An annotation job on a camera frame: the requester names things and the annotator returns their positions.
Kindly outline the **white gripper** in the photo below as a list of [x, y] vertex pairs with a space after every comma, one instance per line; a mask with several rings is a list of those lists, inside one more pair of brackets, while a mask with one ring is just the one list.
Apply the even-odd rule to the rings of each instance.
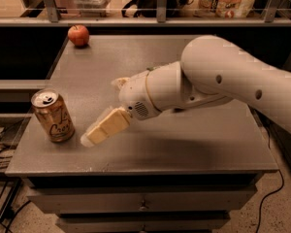
[[115, 90], [119, 90], [119, 101], [123, 107], [108, 107], [86, 129], [81, 136], [81, 144], [91, 148], [111, 136], [125, 130], [132, 117], [145, 120], [161, 114], [150, 100], [146, 89], [146, 78], [149, 71], [144, 71], [131, 78], [118, 78], [111, 82]]

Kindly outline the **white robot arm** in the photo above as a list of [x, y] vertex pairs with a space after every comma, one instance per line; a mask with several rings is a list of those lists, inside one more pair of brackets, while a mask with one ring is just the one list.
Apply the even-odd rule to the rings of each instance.
[[190, 41], [180, 60], [113, 81], [120, 106], [107, 108], [81, 136], [86, 147], [171, 109], [244, 102], [291, 134], [291, 73], [217, 36]]

